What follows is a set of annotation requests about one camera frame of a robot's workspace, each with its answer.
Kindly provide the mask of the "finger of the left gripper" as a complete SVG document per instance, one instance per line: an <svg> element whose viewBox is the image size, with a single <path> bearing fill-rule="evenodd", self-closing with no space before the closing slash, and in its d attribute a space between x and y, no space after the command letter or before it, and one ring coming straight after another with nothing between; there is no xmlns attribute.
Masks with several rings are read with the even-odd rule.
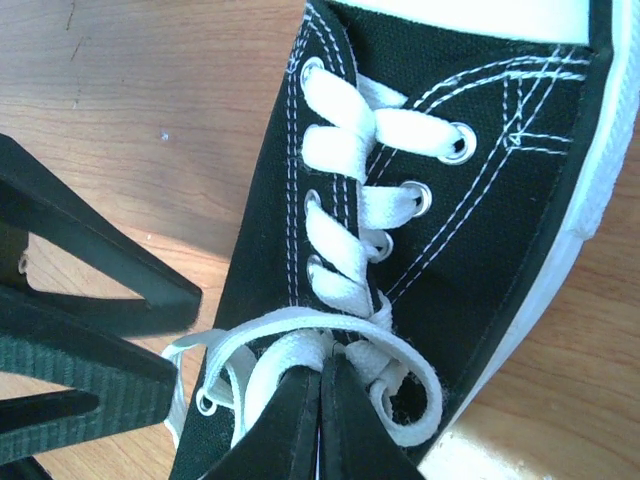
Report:
<svg viewBox="0 0 640 480"><path fill-rule="evenodd" d="M9 136L1 138L1 220L138 295L104 299L32 290L40 302L122 337L175 333L194 324L201 289L121 233Z"/></svg>
<svg viewBox="0 0 640 480"><path fill-rule="evenodd" d="M173 363L42 305L1 292L1 370L56 385L1 403L1 457L34 454L162 422Z"/></svg>

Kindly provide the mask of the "black canvas sneaker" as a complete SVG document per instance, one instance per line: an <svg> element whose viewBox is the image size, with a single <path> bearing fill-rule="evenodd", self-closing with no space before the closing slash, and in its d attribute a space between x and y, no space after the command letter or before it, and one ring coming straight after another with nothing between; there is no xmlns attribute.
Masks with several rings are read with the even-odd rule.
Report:
<svg viewBox="0 0 640 480"><path fill-rule="evenodd" d="M411 447L394 442L420 473L444 431L537 323L600 224L639 104L639 5L307 2L210 330L290 306L323 309L307 276L308 192L340 224L356 226L355 182L315 172L301 156L306 130L323 124L300 83L314 57L359 89L369 82L389 89L393 107L466 124L477 137L459 165L383 144L366 160L368 185L417 181L432 194L429 210L392 229L390 255L367 270L369 288L391 303L395 335L442 387L435 434ZM177 448L174 479L205 479L240 442L231 410L198 411L205 357L192 397L176 391L166 422Z"/></svg>

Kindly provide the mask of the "white lace of sneaker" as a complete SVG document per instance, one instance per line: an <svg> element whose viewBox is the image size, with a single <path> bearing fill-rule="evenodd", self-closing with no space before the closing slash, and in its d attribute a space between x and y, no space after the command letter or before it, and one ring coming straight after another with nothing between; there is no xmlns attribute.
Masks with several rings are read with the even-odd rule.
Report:
<svg viewBox="0 0 640 480"><path fill-rule="evenodd" d="M320 371L337 351L356 369L392 440L416 446L438 429L442 387L433 367L395 335L391 303L369 288L367 270L390 255L392 229L429 210L432 194L417 181L368 185L366 160L383 144L459 165L474 154L477 137L466 124L393 107L389 89L375 82L359 89L315 57L304 63L300 83L307 105L323 119L304 134L303 163L353 180L359 209L356 226L349 229L323 210L317 192L305 197L305 229L314 248L307 276L323 309L290 306L229 330L189 334L166 347L163 357L180 365L187 350L206 348L204 381L195 394L198 411L210 416L222 407L231 410L232 438L239 441L287 370Z"/></svg>

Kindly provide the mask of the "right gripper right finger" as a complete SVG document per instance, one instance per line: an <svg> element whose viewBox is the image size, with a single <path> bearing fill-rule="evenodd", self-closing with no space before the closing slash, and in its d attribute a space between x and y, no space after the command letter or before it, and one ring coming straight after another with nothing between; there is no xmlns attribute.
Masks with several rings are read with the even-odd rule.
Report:
<svg viewBox="0 0 640 480"><path fill-rule="evenodd" d="M319 477L418 479L418 469L394 443L354 367L343 354L321 375Z"/></svg>

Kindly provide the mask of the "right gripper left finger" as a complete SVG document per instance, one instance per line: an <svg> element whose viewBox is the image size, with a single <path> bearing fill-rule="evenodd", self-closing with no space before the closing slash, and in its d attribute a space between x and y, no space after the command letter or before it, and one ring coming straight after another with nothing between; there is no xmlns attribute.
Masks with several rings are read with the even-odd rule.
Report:
<svg viewBox="0 0 640 480"><path fill-rule="evenodd" d="M313 479L316 473L321 376L286 372L256 423L205 479Z"/></svg>

